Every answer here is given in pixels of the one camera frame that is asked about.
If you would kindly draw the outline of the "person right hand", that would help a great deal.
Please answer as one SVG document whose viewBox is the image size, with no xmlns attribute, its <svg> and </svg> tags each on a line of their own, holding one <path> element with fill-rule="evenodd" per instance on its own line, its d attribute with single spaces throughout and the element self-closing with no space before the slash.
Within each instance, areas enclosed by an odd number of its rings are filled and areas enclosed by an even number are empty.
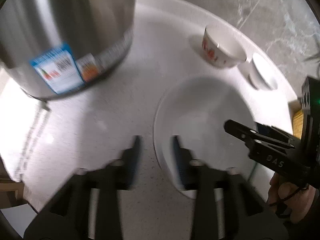
<svg viewBox="0 0 320 240">
<path fill-rule="evenodd" d="M 293 194 L 298 187 L 290 182 L 280 182 L 281 176 L 274 173 L 270 180 L 270 189 L 268 191 L 268 205 L 271 205 L 281 199 Z M 315 200 L 317 190 L 309 186 L 305 190 L 297 192 L 284 203 L 291 210 L 290 220 L 292 223 L 300 222 L 310 211 L 313 201 Z"/>
</svg>

